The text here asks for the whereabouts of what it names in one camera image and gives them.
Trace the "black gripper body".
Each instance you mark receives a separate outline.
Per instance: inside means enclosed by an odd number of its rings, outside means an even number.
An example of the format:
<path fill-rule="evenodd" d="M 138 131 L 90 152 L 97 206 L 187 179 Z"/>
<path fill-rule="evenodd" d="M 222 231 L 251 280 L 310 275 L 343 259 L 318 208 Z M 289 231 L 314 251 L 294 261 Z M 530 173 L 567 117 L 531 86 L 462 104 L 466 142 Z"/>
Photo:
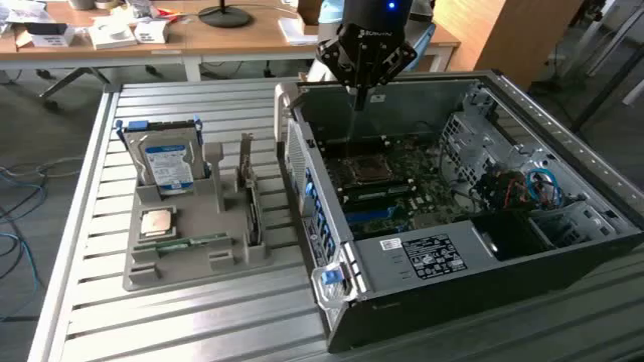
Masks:
<path fill-rule="evenodd" d="M 406 41 L 406 1 L 346 1 L 338 37 L 349 57 L 358 66 L 363 83 L 363 68 L 370 48 L 381 43 L 399 46 Z"/>

